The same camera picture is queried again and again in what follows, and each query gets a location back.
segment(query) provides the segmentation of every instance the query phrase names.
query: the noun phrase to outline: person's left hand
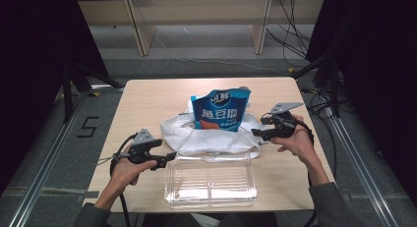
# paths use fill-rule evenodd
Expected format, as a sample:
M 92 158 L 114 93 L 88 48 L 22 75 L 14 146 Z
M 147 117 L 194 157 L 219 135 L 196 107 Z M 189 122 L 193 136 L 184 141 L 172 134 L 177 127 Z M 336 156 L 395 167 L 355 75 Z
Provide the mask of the person's left hand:
M 129 148 L 130 146 L 128 145 L 124 152 L 128 152 Z M 134 164 L 128 158 L 120 158 L 114 167 L 110 181 L 95 203 L 95 207 L 109 210 L 113 202 L 123 194 L 128 185 L 137 185 L 139 175 L 156 164 L 155 160 Z
M 129 148 L 130 146 L 128 145 L 124 152 L 127 153 Z M 139 175 L 142 172 L 152 168 L 155 165 L 155 160 L 150 160 L 141 164 L 134 164 L 130 162 L 128 158 L 121 158 L 114 167 L 109 185 L 118 187 L 121 190 L 120 194 L 122 194 L 128 185 L 135 186 L 138 184 Z

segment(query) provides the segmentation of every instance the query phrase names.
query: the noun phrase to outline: person's right hand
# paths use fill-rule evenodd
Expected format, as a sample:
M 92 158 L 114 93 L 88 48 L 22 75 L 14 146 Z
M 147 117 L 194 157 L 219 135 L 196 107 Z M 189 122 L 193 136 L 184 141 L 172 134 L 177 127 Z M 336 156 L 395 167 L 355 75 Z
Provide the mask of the person's right hand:
M 301 116 L 293 115 L 293 117 L 303 121 Z M 322 161 L 317 156 L 307 130 L 303 126 L 297 125 L 294 134 L 288 139 L 272 138 L 270 142 L 282 145 L 278 152 L 289 150 L 293 155 L 298 156 L 309 171 L 313 187 L 328 183 L 328 175 L 323 168 Z
M 301 116 L 292 116 L 298 121 L 303 121 L 303 117 Z M 278 149 L 278 152 L 289 150 L 293 155 L 298 156 L 303 163 L 309 162 L 313 158 L 318 158 L 307 130 L 301 125 L 295 127 L 295 132 L 290 138 L 283 139 L 275 137 L 270 139 L 270 142 L 282 145 Z

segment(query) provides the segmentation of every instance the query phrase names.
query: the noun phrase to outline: black sleeve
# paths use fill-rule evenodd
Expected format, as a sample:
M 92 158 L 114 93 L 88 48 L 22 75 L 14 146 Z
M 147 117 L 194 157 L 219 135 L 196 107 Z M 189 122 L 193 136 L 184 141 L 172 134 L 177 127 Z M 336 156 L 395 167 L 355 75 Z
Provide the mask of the black sleeve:
M 105 226 L 111 211 L 95 207 L 86 203 L 79 213 L 74 227 L 101 227 Z
M 328 226 L 365 226 L 365 224 L 347 208 L 334 182 L 310 188 L 315 210 L 321 227 Z

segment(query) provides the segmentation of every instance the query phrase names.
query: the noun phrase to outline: gray floor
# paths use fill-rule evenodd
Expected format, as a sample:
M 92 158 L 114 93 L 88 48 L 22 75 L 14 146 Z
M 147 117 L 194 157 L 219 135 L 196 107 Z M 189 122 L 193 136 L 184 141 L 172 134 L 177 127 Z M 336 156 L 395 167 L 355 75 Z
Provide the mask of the gray floor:
M 278 26 L 270 31 L 283 39 L 285 31 Z M 313 26 L 300 26 L 310 35 Z M 119 82 L 129 79 L 150 78 L 191 78 L 191 77 L 282 77 L 291 64 L 308 64 L 299 56 L 284 50 L 267 35 L 262 55 L 255 55 L 251 36 L 246 26 L 192 26 L 159 27 L 152 43 L 149 56 L 140 57 L 129 27 L 91 28 L 96 43 L 111 78 Z M 291 45 L 298 46 L 295 39 Z M 297 84 L 300 88 L 312 88 L 315 72 L 302 77 Z M 93 84 L 101 84 L 91 79 Z M 75 118 L 74 125 L 64 143 L 53 169 L 37 199 L 26 226 L 71 226 L 76 218 L 89 186 L 89 180 L 105 141 L 117 103 L 122 92 L 103 91 L 99 96 L 89 96 Z M 348 93 L 341 91 L 348 98 Z M 303 94 L 306 105 L 320 103 L 311 93 Z M 8 190 L 0 199 L 0 226 L 9 226 L 19 207 L 25 191 L 39 170 L 44 158 L 52 147 L 63 121 L 63 100 L 58 95 L 54 110 L 45 123 L 32 150 L 17 171 Z M 369 133 L 354 113 L 349 103 L 341 105 L 341 119 L 350 138 L 357 146 L 370 174 L 387 200 L 398 226 L 415 226 L 417 210 L 401 188 L 382 157 L 375 155 L 377 149 Z M 80 138 L 89 131 L 82 130 L 87 117 L 89 126 L 96 127 L 92 138 Z M 361 217 L 368 226 L 383 226 L 379 215 L 358 178 L 345 149 L 338 139 L 330 120 L 322 121 L 312 116 L 317 137 L 325 150 L 330 167 L 337 162 L 337 184 L 345 197 L 346 204 Z M 335 149 L 330 135 L 335 138 Z M 276 213 L 279 226 L 303 226 L 311 211 L 280 211 Z M 131 214 L 132 222 L 139 216 Z M 114 213 L 109 223 L 124 226 L 123 216 Z

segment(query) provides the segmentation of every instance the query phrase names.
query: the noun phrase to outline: forearm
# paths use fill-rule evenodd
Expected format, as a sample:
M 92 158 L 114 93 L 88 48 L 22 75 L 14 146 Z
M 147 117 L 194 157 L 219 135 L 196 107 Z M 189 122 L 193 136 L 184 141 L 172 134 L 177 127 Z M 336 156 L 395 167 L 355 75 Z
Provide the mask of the forearm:
M 329 182 L 328 175 L 326 174 L 325 168 L 323 168 L 322 161 L 318 156 L 311 158 L 305 162 L 307 170 L 309 171 L 310 180 L 312 186 L 319 186 Z
M 117 191 L 116 188 L 114 188 L 111 185 L 108 185 L 101 193 L 98 200 L 95 202 L 95 207 L 104 209 L 104 210 L 110 210 L 111 206 L 113 205 L 114 201 L 119 197 L 120 192 Z

